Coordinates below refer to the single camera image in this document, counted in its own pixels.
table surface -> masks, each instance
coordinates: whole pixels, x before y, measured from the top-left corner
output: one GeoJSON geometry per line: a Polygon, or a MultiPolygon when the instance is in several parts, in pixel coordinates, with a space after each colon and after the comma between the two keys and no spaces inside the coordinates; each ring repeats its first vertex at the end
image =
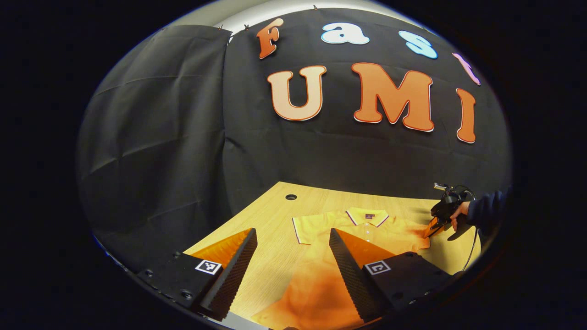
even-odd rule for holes
{"type": "MultiPolygon", "coordinates": [[[[292,217],[360,207],[386,210],[391,217],[428,224],[431,219],[430,209],[436,203],[438,200],[348,193],[278,182],[184,253],[192,254],[228,236],[255,228],[257,249],[230,308],[232,313],[252,321],[253,315],[281,298],[296,264],[310,246],[298,243],[292,217]],[[285,196],[288,194],[296,195],[297,199],[287,200],[285,196]]],[[[431,238],[430,248],[418,252],[424,259],[449,274],[463,269],[475,236],[472,227],[459,239],[447,241],[453,233],[451,228],[435,235],[431,238]]],[[[478,242],[477,237],[467,267],[470,267],[480,254],[481,247],[478,242]]]]}

cable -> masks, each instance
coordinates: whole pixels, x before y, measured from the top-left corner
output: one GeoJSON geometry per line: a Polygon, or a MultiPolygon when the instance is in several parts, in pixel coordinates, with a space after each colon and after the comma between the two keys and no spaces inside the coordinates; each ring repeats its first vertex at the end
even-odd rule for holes
{"type": "MultiPolygon", "coordinates": [[[[471,197],[473,198],[473,200],[477,200],[475,198],[475,194],[469,190],[469,188],[465,187],[465,186],[457,186],[457,187],[464,187],[465,188],[465,192],[471,194],[471,197]]],[[[475,237],[473,237],[473,246],[471,247],[471,252],[469,253],[469,258],[467,259],[467,262],[465,263],[465,266],[463,266],[463,271],[465,270],[465,268],[467,268],[467,265],[469,264],[469,260],[471,260],[471,256],[473,255],[473,250],[475,249],[475,242],[477,241],[477,235],[479,234],[479,228],[475,227],[475,237]]]]}

orange letter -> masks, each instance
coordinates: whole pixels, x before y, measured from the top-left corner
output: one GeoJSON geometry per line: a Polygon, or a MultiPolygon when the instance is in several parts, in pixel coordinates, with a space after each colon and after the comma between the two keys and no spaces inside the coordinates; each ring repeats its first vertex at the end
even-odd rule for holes
{"type": "Polygon", "coordinates": [[[457,131],[459,140],[467,143],[475,142],[475,98],[464,89],[457,88],[457,95],[461,98],[461,128],[457,131]]]}
{"type": "Polygon", "coordinates": [[[316,116],[322,107],[322,75],[325,72],[326,68],[322,65],[307,66],[299,71],[301,76],[306,77],[308,90],[308,101],[304,106],[294,106],[289,100],[289,80],[294,76],[291,71],[268,76],[275,112],[287,120],[308,120],[316,116]]]}
{"type": "Polygon", "coordinates": [[[418,71],[408,71],[399,87],[394,85],[387,72],[373,63],[355,63],[352,70],[361,78],[361,109],[355,111],[359,122],[378,123],[383,116],[377,111],[381,102],[390,123],[395,124],[408,105],[403,124],[411,129],[432,132],[430,120],[430,86],[432,78],[418,71]]]}
{"type": "Polygon", "coordinates": [[[277,46],[275,46],[271,40],[277,41],[277,39],[279,39],[279,30],[276,26],[281,26],[283,23],[284,20],[278,18],[266,27],[262,28],[259,33],[257,33],[257,38],[259,38],[261,43],[261,53],[259,54],[259,59],[264,59],[272,52],[275,52],[277,46]]]}

black fabric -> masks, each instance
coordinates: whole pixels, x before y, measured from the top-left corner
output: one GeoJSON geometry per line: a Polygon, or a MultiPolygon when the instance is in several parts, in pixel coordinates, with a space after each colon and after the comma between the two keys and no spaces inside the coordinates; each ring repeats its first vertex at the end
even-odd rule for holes
{"type": "MultiPolygon", "coordinates": [[[[209,26],[161,29],[105,77],[87,107],[77,146],[80,196],[96,237],[128,269],[183,251],[277,181],[410,198],[439,198],[434,182],[475,193],[510,184],[507,125],[483,74],[477,86],[441,38],[388,16],[321,9],[280,16],[277,51],[259,60],[257,32],[209,26]],[[321,40],[322,27],[354,23],[365,45],[321,40]],[[398,34],[418,34],[437,59],[415,54],[398,34]],[[382,65],[398,86],[408,70],[433,79],[431,133],[401,121],[359,123],[361,85],[351,66],[382,65]],[[323,106],[291,122],[272,106],[267,76],[290,70],[291,101],[306,102],[299,70],[324,65],[323,106]],[[461,101],[476,99],[474,144],[458,140],[461,101]]],[[[385,117],[381,104],[379,112],[385,117]]]]}
{"type": "Polygon", "coordinates": [[[440,198],[434,182],[464,184],[478,194],[511,184],[511,146],[499,102],[483,74],[477,86],[451,54],[459,52],[443,39],[403,21],[354,9],[320,9],[280,16],[277,50],[259,60],[257,32],[275,18],[238,32],[228,44],[224,64],[223,107],[226,118],[224,170],[231,210],[237,213],[277,181],[313,187],[408,198],[440,198]],[[321,40],[328,23],[348,22],[370,38],[365,45],[328,44],[321,40]],[[398,32],[426,38],[437,59],[415,54],[398,32]],[[361,85],[351,66],[381,65],[398,86],[408,70],[433,80],[430,88],[434,130],[419,132],[390,124],[359,123],[361,85]],[[267,77],[293,72],[290,97],[306,103],[306,82],[299,70],[326,66],[321,112],[304,122],[279,117],[267,77]],[[476,99],[474,144],[457,139],[461,101],[456,88],[476,99]]]}
{"type": "Polygon", "coordinates": [[[132,271],[183,251],[230,217],[223,185],[222,70],[229,31],[164,28],[92,97],[77,177],[96,237],[132,271]]]}

